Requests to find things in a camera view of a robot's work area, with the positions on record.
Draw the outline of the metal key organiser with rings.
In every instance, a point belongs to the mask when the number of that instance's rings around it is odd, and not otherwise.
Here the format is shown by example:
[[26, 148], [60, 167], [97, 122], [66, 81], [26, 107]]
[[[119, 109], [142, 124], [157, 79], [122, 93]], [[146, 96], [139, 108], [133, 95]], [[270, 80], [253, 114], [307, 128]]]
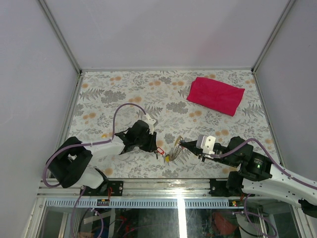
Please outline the metal key organiser with rings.
[[172, 149], [165, 155], [164, 161], [166, 163], [170, 163], [173, 162], [174, 160], [177, 159], [177, 157], [180, 155], [180, 153], [183, 150], [183, 147], [181, 146], [180, 142], [183, 140], [182, 136], [178, 136], [174, 146], [172, 147]]

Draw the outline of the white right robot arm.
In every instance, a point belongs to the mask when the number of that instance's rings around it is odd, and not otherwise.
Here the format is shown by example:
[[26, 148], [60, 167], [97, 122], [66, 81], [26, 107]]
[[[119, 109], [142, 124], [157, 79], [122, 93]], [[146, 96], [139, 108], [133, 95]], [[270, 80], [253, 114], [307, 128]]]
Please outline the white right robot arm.
[[210, 179], [211, 196], [260, 195], [298, 207], [304, 214], [315, 218], [316, 181], [284, 168], [267, 151], [264, 154], [255, 152], [251, 142], [257, 140], [236, 136], [227, 146], [222, 146], [215, 137], [200, 135], [195, 141], [181, 140], [179, 144], [202, 162], [211, 160], [235, 169], [225, 180]]

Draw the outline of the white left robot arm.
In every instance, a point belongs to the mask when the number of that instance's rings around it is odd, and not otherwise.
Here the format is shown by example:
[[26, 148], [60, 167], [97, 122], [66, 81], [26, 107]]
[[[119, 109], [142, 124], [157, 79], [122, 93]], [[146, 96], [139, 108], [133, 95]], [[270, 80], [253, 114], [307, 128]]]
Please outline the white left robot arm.
[[85, 196], [103, 196], [114, 188], [99, 169], [89, 168], [92, 159], [122, 155], [138, 147], [145, 152], [156, 152], [154, 119], [138, 120], [132, 127], [114, 134], [109, 141], [83, 143], [77, 137], [68, 138], [48, 159], [45, 170], [49, 170], [63, 188], [75, 184], [85, 186]]

